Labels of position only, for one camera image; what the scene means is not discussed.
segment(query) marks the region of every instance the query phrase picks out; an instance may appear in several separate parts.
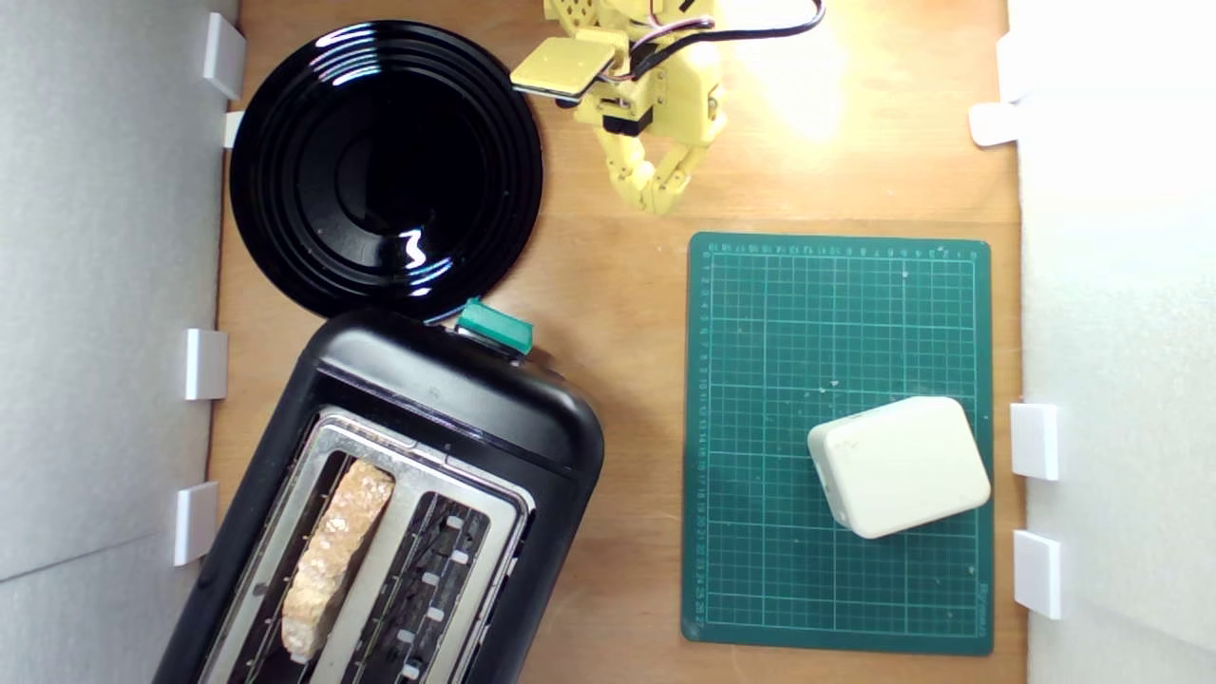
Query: white clip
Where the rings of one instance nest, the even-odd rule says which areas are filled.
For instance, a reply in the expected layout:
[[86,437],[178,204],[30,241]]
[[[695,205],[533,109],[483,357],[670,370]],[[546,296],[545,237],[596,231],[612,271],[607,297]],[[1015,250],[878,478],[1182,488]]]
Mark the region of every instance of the white clip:
[[996,41],[1001,101],[973,105],[968,116],[972,140],[980,147],[1013,142],[1021,134],[1015,102],[1029,95],[1038,82],[1040,62],[1034,50],[1021,33],[1012,30]]
[[1060,543],[1025,529],[1013,533],[1013,600],[1047,617],[1059,619]]
[[227,396],[227,335],[214,330],[186,331],[186,400]]
[[224,148],[231,150],[236,145],[236,131],[241,128],[241,120],[244,119],[244,111],[229,112],[224,116]]
[[1018,107],[1008,102],[972,105],[972,140],[980,147],[992,147],[1018,139]]
[[219,501],[219,484],[215,482],[204,482],[178,492],[173,565],[184,566],[202,557],[212,548],[215,540]]
[[1009,442],[1013,472],[1055,482],[1060,478],[1059,409],[1048,404],[1012,404]]
[[244,80],[244,37],[219,12],[212,12],[207,19],[203,78],[229,100],[241,99]]

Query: wooden table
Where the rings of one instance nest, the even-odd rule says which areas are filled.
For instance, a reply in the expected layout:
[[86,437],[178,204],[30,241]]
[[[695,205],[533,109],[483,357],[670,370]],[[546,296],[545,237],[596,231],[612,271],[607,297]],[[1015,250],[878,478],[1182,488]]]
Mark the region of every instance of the wooden table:
[[[619,202],[590,130],[536,102],[548,174],[542,215],[523,259],[486,301],[536,324],[537,343],[591,398],[608,450],[523,682],[1025,682],[1026,618],[1012,600],[1009,551],[1024,499],[1000,409],[991,657],[705,645],[680,635],[685,277],[694,231],[987,240],[996,405],[1020,393],[1015,157],[976,150],[967,130],[968,107],[996,96],[1004,2],[828,1],[826,23],[810,35],[724,49],[730,125],[672,217]],[[770,5],[786,17],[798,9],[795,0],[736,0]],[[739,23],[776,16],[755,10]],[[315,35],[376,18],[455,29],[511,66],[558,30],[542,21],[539,1],[244,0],[246,96]],[[226,506],[320,321],[254,268],[227,211],[223,250],[218,323],[231,335],[231,379],[215,409],[210,477]],[[586,291],[597,297],[585,299]]]

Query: green cutting mat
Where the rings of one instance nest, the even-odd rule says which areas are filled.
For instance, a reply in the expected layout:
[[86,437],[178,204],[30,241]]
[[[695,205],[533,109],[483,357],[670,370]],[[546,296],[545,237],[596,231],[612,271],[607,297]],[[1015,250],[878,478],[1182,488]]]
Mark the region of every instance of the green cutting mat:
[[692,239],[688,639],[992,651],[991,501],[867,542],[832,518],[806,448],[817,424],[950,396],[991,477],[990,280],[983,242]]

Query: white wall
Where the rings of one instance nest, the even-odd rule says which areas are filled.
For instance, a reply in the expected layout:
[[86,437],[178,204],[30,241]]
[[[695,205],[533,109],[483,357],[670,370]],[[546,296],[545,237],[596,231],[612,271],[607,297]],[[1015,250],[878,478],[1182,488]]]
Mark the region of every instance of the white wall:
[[174,492],[210,407],[223,112],[207,12],[236,0],[0,1],[0,682],[140,682],[195,568]]
[[1028,402],[1060,407],[1063,619],[1030,682],[1216,682],[1216,41],[1210,2],[1010,0]]

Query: black plate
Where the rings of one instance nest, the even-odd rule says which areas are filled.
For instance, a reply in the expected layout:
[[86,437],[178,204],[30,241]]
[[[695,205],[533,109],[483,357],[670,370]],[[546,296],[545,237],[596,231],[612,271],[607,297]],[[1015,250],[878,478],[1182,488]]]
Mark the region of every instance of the black plate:
[[254,262],[300,305],[432,321],[506,275],[541,185],[536,123],[503,65],[451,32],[381,21],[266,78],[229,190]]

